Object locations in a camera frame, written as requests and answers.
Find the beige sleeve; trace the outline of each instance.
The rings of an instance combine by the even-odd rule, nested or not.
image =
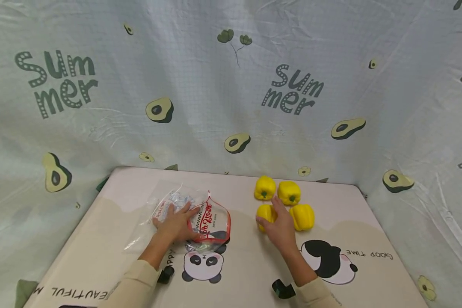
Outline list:
[[[321,278],[317,278],[301,287],[295,286],[299,302],[305,308],[340,308],[341,304],[326,287]]]
[[[147,308],[158,278],[149,263],[136,260],[98,308]]]

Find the yellow bell pepper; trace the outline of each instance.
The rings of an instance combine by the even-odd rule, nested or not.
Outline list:
[[[257,209],[257,216],[265,218],[270,223],[274,223],[275,220],[277,219],[277,213],[275,212],[274,207],[270,204],[260,205],[259,208]],[[261,224],[258,224],[258,225],[259,225],[260,231],[265,232]]]
[[[282,200],[284,205],[296,205],[301,200],[301,189],[295,182],[286,181],[279,183],[277,196]]]
[[[299,204],[289,209],[296,231],[310,230],[315,224],[315,213],[308,204]]]
[[[270,200],[275,194],[275,182],[268,176],[262,176],[255,184],[253,195],[258,200]]]

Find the wrinkled fabric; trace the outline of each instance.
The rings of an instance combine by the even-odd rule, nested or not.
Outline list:
[[[116,166],[355,184],[462,307],[462,0],[0,0],[0,307]]]

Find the hand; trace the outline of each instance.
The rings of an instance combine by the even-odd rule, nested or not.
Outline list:
[[[293,218],[277,196],[272,198],[272,206],[277,213],[275,222],[270,223],[265,218],[257,216],[257,223],[261,224],[269,240],[283,256],[289,252],[298,252]]]
[[[175,205],[170,204],[166,219],[163,222],[160,222],[157,218],[152,219],[157,232],[140,255],[139,260],[147,261],[158,270],[164,255],[173,243],[196,240],[201,236],[201,234],[188,229],[188,220],[199,211],[198,207],[189,211],[190,205],[191,203],[188,202],[180,211],[175,213]]]
[[[190,210],[190,202],[175,213],[175,205],[170,204],[168,207],[168,213],[166,219],[161,222],[157,218],[152,218],[152,223],[157,228],[157,235],[170,243],[182,242],[186,240],[196,240],[201,234],[196,233],[188,229],[188,220],[195,216],[200,210],[199,207]]]

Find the ziplock bag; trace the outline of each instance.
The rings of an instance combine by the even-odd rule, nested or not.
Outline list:
[[[175,206],[175,213],[187,202],[190,210],[200,207],[200,211],[188,221],[188,228],[201,233],[201,239],[176,244],[172,247],[175,253],[186,253],[196,250],[199,253],[214,252],[224,244],[230,235],[231,217],[229,212],[210,198],[209,192],[186,187],[168,181],[159,181],[141,211],[139,221],[129,238],[124,251],[141,253],[156,233],[152,218],[163,222],[170,204]]]
[[[151,241],[157,228],[152,223],[152,217],[164,221],[167,214],[167,205],[173,203],[175,212],[181,210],[187,202],[191,208],[202,204],[207,198],[206,191],[183,186],[182,183],[160,180],[141,209],[137,224],[124,247],[125,253],[140,254]]]

